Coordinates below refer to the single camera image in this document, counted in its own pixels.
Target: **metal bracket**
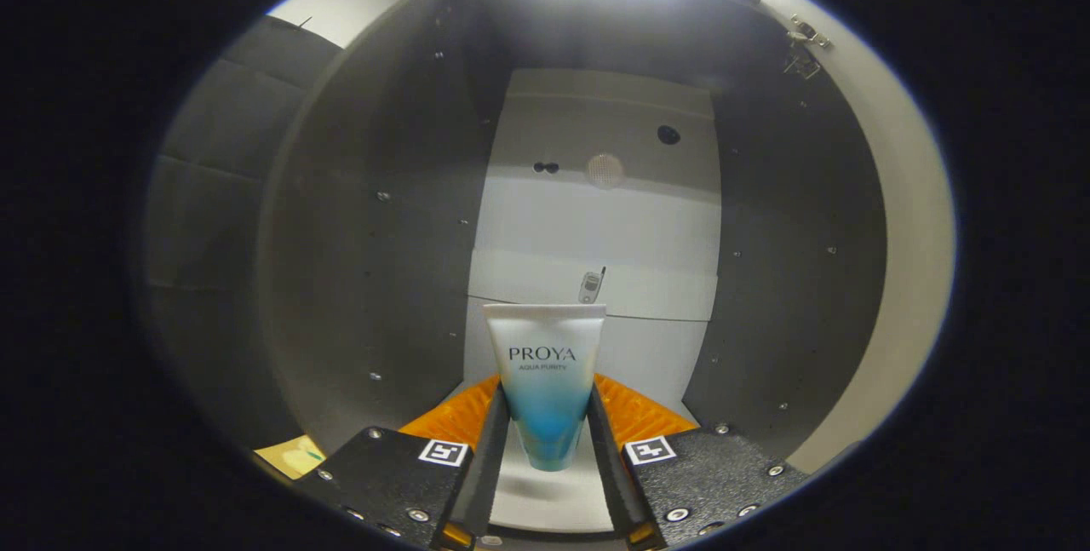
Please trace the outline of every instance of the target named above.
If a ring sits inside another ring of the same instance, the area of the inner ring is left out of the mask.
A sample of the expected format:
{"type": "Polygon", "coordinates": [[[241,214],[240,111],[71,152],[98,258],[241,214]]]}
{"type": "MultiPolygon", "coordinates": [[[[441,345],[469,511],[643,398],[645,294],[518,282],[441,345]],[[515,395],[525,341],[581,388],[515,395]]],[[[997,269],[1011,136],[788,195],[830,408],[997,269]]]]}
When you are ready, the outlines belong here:
{"type": "Polygon", "coordinates": [[[821,63],[814,61],[806,49],[791,44],[787,49],[787,59],[784,65],[784,73],[788,72],[802,76],[802,81],[810,81],[814,74],[821,72],[821,63]]]}
{"type": "Polygon", "coordinates": [[[787,32],[787,37],[794,41],[803,44],[814,44],[821,48],[833,46],[833,41],[825,34],[819,34],[809,23],[799,19],[798,14],[791,15],[791,23],[799,28],[798,32],[787,32]]]}

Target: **white and blue tube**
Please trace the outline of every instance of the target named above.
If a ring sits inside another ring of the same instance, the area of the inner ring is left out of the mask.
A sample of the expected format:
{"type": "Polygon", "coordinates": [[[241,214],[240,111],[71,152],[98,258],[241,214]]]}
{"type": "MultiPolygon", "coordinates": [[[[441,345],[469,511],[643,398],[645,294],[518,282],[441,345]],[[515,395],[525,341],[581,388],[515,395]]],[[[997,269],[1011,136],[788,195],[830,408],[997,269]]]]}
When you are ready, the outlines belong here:
{"type": "Polygon", "coordinates": [[[571,466],[594,384],[604,304],[485,304],[499,380],[530,465],[571,466]]]}

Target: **black metal plate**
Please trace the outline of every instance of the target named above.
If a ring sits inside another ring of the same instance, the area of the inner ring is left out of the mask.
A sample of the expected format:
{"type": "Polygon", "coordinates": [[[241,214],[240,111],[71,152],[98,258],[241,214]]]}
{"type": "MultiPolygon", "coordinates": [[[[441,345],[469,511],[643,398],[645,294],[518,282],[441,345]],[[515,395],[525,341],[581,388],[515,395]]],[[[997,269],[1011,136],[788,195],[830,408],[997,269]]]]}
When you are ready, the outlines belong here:
{"type": "Polygon", "coordinates": [[[699,536],[701,528],[711,524],[722,522],[724,527],[729,526],[742,518],[738,513],[746,506],[763,506],[807,478],[787,464],[768,457],[736,431],[717,434],[701,428],[666,436],[666,442],[676,457],[633,465],[629,451],[623,455],[637,488],[669,546],[699,536]],[[782,467],[783,473],[770,476],[768,470],[774,466],[782,467]],[[678,522],[668,521],[666,515],[677,509],[688,511],[688,516],[678,522]]]}
{"type": "Polygon", "coordinates": [[[420,458],[428,439],[392,430],[368,428],[344,443],[318,468],[296,481],[300,491],[342,513],[363,516],[363,523],[392,536],[383,526],[400,532],[401,540],[432,548],[446,523],[465,478],[473,453],[468,446],[459,466],[420,458]],[[370,430],[380,430],[374,439],[370,430]],[[323,473],[331,478],[326,480],[323,473]],[[427,522],[409,516],[410,510],[428,513],[427,522]]]}

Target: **yellow object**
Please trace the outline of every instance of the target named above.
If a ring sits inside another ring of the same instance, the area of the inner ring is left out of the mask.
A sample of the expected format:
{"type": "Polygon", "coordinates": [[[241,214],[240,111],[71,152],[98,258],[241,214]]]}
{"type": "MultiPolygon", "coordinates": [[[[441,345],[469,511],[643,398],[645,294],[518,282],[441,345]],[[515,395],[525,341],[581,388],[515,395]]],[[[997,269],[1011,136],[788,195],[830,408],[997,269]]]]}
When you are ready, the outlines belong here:
{"type": "Polygon", "coordinates": [[[305,434],[288,442],[258,449],[254,453],[292,480],[310,473],[326,458],[322,451],[314,445],[310,436],[305,434]]]}

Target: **wall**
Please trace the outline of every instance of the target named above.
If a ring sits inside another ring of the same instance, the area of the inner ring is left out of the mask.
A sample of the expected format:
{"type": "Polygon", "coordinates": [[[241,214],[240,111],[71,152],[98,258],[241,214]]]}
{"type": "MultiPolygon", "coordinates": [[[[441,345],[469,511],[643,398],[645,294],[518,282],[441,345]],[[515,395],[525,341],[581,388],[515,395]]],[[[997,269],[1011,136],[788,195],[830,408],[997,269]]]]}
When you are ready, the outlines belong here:
{"type": "Polygon", "coordinates": [[[346,48],[398,0],[284,0],[269,15],[304,27],[346,48]]]}
{"type": "Polygon", "coordinates": [[[885,419],[931,353],[954,277],[954,207],[928,121],[882,58],[810,0],[762,4],[785,27],[797,13],[833,40],[814,50],[867,135],[886,213],[885,286],[870,344],[835,407],[789,457],[814,470],[885,419]]]}

